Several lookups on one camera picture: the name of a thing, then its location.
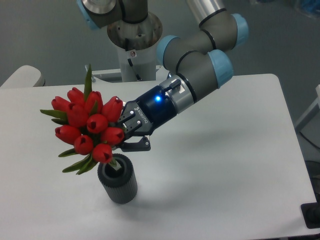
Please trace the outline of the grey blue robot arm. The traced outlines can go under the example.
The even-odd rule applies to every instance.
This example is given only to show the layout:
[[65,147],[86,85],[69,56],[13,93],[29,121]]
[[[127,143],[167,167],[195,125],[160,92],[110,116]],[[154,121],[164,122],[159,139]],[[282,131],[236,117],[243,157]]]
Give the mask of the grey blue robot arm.
[[[106,28],[117,49],[123,82],[152,81],[156,64],[169,75],[137,99],[127,102],[117,121],[124,152],[148,151],[153,131],[233,77],[226,51],[245,43],[246,20],[227,12],[221,0],[189,0],[199,31],[186,39],[162,36],[159,18],[145,0],[79,0],[77,5],[92,29]],[[127,139],[140,137],[138,142]]]

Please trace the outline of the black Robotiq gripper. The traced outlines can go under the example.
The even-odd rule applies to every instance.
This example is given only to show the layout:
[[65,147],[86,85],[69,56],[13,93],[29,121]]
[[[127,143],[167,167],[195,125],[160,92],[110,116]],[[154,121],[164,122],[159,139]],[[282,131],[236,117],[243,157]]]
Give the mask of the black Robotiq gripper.
[[150,151],[146,135],[177,115],[173,101],[166,95],[168,91],[168,87],[157,85],[133,101],[122,102],[122,113],[116,125],[124,127],[124,138],[143,136],[138,142],[122,142],[119,148],[123,152]]

